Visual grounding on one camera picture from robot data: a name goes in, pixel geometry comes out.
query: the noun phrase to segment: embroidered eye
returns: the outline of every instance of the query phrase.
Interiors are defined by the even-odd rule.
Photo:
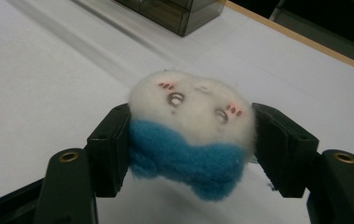
[[[177,107],[185,100],[185,95],[180,92],[172,92],[167,96],[167,102],[173,107]]]
[[[215,115],[222,124],[225,124],[229,121],[229,117],[222,109],[217,108],[215,110]]]

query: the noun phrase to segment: plush toy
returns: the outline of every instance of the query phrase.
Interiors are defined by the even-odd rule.
[[[229,86],[164,71],[129,97],[130,167],[135,176],[183,182],[203,200],[227,197],[253,154],[255,119]]]

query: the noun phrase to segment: dark transparent container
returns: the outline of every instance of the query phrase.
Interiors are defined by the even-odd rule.
[[[188,35],[216,18],[226,0],[116,0],[176,33]]]

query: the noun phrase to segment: plush toy head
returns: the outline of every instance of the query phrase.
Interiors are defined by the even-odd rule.
[[[225,84],[177,71],[153,74],[129,98],[136,176],[184,182],[202,199],[228,196],[253,153],[249,104]]]

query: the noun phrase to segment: white fur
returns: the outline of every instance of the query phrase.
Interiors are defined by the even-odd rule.
[[[166,84],[174,88],[164,88]],[[167,100],[173,92],[185,96],[181,103],[177,96],[173,101],[180,103],[177,106]],[[237,144],[249,155],[254,150],[254,113],[245,99],[220,81],[178,71],[155,73],[136,85],[130,94],[129,107],[132,119],[161,123],[181,133],[192,145]],[[221,121],[224,117],[219,116],[220,109],[228,117],[226,123]]]

